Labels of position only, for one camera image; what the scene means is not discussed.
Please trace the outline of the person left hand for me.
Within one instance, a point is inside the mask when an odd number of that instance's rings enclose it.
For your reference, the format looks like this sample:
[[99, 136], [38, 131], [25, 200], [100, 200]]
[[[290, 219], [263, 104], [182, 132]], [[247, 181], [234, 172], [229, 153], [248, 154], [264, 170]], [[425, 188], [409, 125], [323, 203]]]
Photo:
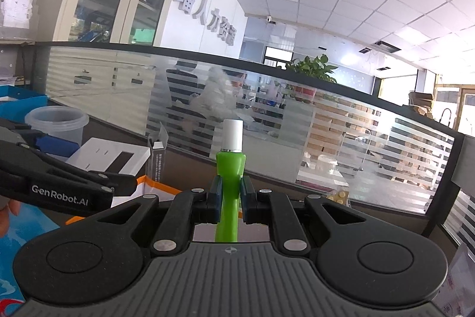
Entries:
[[10, 200], [0, 211], [0, 237], [7, 235], [10, 227], [10, 215], [18, 216], [21, 203], [17, 200]]

